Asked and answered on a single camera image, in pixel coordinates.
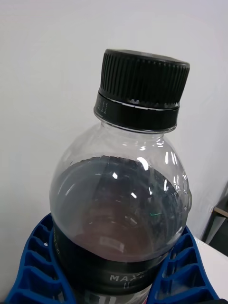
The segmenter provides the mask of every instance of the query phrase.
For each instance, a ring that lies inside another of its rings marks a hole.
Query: bottle neck
[[[138,130],[131,130],[131,129],[126,129],[122,128],[113,124],[109,124],[105,121],[101,122],[101,128],[104,129],[105,132],[107,132],[110,136],[118,136],[122,139],[128,139],[132,141],[140,141],[140,142],[147,142],[147,141],[157,141],[160,140],[165,133],[165,132],[141,132]]]

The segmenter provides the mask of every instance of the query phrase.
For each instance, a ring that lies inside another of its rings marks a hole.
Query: plastic bottle
[[[104,54],[100,123],[66,150],[50,189],[57,257],[82,303],[142,303],[185,227],[188,179],[164,134],[177,125],[189,69],[159,55]]]

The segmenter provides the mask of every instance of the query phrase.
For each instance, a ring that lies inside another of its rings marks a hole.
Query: table surface
[[[204,269],[215,292],[228,301],[228,257],[195,238]]]

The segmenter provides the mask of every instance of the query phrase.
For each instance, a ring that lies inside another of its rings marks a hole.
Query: blue bottle holder
[[[73,291],[56,261],[53,223],[48,214],[35,227],[22,253],[16,281],[6,303],[76,304]],[[216,300],[194,237],[186,227],[164,260],[147,304],[193,304]]]

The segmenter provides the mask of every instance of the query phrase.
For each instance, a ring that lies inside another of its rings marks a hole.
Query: dark liquid
[[[50,200],[67,277],[105,294],[149,286],[185,223],[170,182],[123,158],[94,157],[72,165],[52,185]]]

